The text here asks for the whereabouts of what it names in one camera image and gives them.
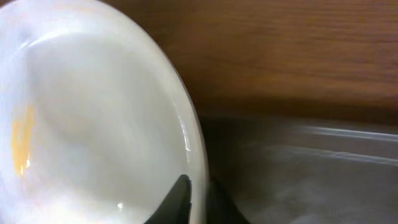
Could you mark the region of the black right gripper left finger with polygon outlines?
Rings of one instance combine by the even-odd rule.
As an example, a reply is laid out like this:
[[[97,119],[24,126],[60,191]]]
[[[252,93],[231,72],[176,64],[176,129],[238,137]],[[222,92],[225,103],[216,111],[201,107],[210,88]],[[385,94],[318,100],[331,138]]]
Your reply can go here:
[[[191,196],[191,180],[189,176],[183,174],[144,224],[189,224]]]

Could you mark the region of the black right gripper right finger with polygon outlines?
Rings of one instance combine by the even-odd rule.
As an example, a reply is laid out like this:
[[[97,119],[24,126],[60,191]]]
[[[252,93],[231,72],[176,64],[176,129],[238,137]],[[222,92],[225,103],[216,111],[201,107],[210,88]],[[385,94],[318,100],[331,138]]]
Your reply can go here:
[[[206,198],[207,224],[250,224],[226,191],[211,179]]]

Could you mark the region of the pink plate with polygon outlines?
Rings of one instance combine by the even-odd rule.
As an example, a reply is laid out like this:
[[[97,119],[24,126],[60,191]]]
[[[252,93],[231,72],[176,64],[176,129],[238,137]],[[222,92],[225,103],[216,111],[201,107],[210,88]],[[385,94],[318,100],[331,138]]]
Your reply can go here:
[[[101,1],[1,5],[1,222],[205,223],[200,124],[156,42]]]

